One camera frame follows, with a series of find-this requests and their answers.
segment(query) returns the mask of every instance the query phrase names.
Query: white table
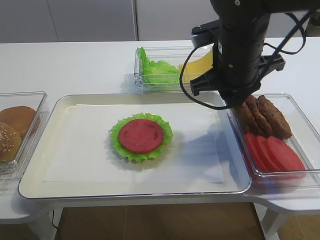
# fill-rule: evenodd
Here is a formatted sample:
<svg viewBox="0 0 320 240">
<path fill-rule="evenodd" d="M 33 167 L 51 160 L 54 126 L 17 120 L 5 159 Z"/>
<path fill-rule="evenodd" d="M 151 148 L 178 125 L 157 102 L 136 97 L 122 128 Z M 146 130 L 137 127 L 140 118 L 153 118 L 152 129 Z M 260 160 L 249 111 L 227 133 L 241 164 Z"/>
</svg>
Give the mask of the white table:
<svg viewBox="0 0 320 240">
<path fill-rule="evenodd" d="M 281 39 L 267 42 L 277 45 Z M 295 38 L 287 49 L 298 49 L 302 40 Z M 140 42 L 65 42 L 0 44 L 1 92 L 45 91 L 50 109 L 55 102 L 70 94 L 133 93 L 133 70 L 137 47 L 191 46 L 190 41 Z M 318 67 L 320 38 L 308 38 L 303 51 L 283 55 L 286 66 L 273 72 L 262 82 L 260 93 L 288 93 L 293 96 L 314 127 L 320 132 L 320 113 L 314 109 L 320 100 Z M 296 189 L 288 193 L 254 192 L 200 197 L 172 198 L 101 198 L 35 201 L 23 199 L 17 182 L 0 183 L 0 224 L 29 223 L 41 237 L 49 239 L 45 228 L 50 225 L 47 213 L 52 209 L 80 206 L 118 206 L 179 203 L 254 202 L 268 207 L 261 224 L 268 239 L 275 238 L 277 229 L 288 215 L 320 213 L 320 189 Z M 264 212 L 257 206 L 257 212 Z"/>
</svg>

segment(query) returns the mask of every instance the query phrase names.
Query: lettuce leaf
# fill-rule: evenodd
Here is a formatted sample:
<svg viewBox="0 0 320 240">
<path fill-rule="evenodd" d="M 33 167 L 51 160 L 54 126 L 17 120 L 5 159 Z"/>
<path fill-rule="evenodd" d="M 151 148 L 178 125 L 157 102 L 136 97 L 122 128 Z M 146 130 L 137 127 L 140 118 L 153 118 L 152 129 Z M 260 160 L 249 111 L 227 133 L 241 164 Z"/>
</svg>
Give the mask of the lettuce leaf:
<svg viewBox="0 0 320 240">
<path fill-rule="evenodd" d="M 149 119 L 159 124 L 159 126 L 162 128 L 162 131 L 163 131 L 162 144 L 159 147 L 157 147 L 155 150 L 148 153 L 134 153 L 125 149 L 119 141 L 119 132 L 124 125 L 126 125 L 128 122 L 134 119 Z M 109 136 L 112 139 L 113 149 L 117 151 L 123 158 L 128 158 L 130 162 L 135 160 L 137 163 L 142 163 L 145 160 L 156 159 L 160 157 L 160 155 L 166 149 L 166 145 L 171 143 L 174 135 L 167 121 L 164 121 L 158 115 L 142 112 L 142 113 L 135 114 L 131 117 L 119 120 L 118 123 L 109 130 Z"/>
<path fill-rule="evenodd" d="M 137 53 L 141 60 L 142 68 L 140 70 L 141 75 L 166 75 L 161 76 L 144 76 L 144 81 L 147 84 L 159 84 L 159 83 L 178 83 L 180 70 L 170 63 L 160 61 L 150 61 L 146 51 L 143 47 L 137 49 Z"/>
</svg>

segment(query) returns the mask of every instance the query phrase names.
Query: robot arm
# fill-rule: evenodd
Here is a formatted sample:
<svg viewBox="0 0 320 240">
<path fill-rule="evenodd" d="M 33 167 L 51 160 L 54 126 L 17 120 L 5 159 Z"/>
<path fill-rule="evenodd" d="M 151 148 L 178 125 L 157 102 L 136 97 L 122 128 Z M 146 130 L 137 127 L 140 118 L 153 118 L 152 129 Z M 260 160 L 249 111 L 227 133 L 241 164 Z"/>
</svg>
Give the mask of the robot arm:
<svg viewBox="0 0 320 240">
<path fill-rule="evenodd" d="M 190 82 L 193 95 L 218 90 L 229 107 L 241 104 L 261 86 L 261 73 L 281 71 L 278 54 L 262 56 L 272 13 L 316 10 L 320 0 L 210 0 L 219 20 L 192 29 L 195 48 L 215 43 L 213 68 Z"/>
</svg>

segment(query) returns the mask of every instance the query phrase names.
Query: tray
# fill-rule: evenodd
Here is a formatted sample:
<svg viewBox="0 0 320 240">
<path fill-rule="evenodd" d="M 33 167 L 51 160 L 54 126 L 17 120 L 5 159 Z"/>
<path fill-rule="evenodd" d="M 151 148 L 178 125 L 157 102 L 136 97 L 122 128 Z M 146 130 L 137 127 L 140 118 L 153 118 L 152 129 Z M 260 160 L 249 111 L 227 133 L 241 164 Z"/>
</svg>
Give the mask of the tray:
<svg viewBox="0 0 320 240">
<path fill-rule="evenodd" d="M 230 111 L 229 120 L 234 127 L 235 135 L 246 156 L 249 173 L 254 188 L 318 188 L 320 186 L 320 136 L 294 99 L 285 93 L 264 94 L 284 115 L 289 123 L 293 136 L 284 142 L 293 149 L 303 162 L 303 171 L 262 172 L 250 156 L 244 141 L 243 133 L 235 115 Z"/>
<path fill-rule="evenodd" d="M 201 101 L 223 105 L 213 92 Z M 173 140 L 158 159 L 126 162 L 108 130 L 136 113 L 168 121 Z M 71 95 L 60 99 L 19 184 L 28 199 L 241 193 L 251 179 L 228 111 L 183 93 Z"/>
<path fill-rule="evenodd" d="M 146 47 L 145 53 L 151 61 L 166 61 L 171 65 L 176 66 L 183 64 L 189 53 L 194 49 L 193 46 L 184 47 Z M 192 55 L 189 62 L 193 62 L 205 56 L 210 52 L 212 46 L 203 46 L 197 49 Z M 134 64 L 134 81 L 136 88 L 143 93 L 158 93 L 158 92 L 182 92 L 179 85 L 179 74 L 141 74 L 142 63 L 139 55 L 135 53 Z M 185 73 L 184 77 L 195 79 L 199 74 Z M 168 79 L 176 78 L 177 82 L 167 83 Z M 190 91 L 189 82 L 183 83 L 184 88 Z"/>
<path fill-rule="evenodd" d="M 0 111 L 18 106 L 27 106 L 36 111 L 14 159 L 7 163 L 0 162 L 0 182 L 16 181 L 22 177 L 48 120 L 47 94 L 45 92 L 2 93 L 0 100 Z"/>
</svg>

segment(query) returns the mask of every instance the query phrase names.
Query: white cabinet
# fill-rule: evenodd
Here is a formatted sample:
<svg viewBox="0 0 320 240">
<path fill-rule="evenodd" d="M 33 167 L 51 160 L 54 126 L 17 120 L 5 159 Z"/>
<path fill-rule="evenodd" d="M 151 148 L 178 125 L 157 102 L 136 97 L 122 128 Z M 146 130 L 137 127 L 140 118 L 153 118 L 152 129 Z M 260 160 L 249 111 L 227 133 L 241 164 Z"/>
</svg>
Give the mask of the white cabinet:
<svg viewBox="0 0 320 240">
<path fill-rule="evenodd" d="M 136 11 L 141 41 L 188 40 L 192 28 L 218 19 L 209 0 L 136 0 Z M 299 19 L 304 13 L 295 14 Z M 288 16 L 273 14 L 266 36 L 284 37 L 294 25 Z"/>
<path fill-rule="evenodd" d="M 48 0 L 60 42 L 134 41 L 134 0 Z"/>
<path fill-rule="evenodd" d="M 0 43 L 56 41 L 46 0 L 0 0 Z"/>
</svg>

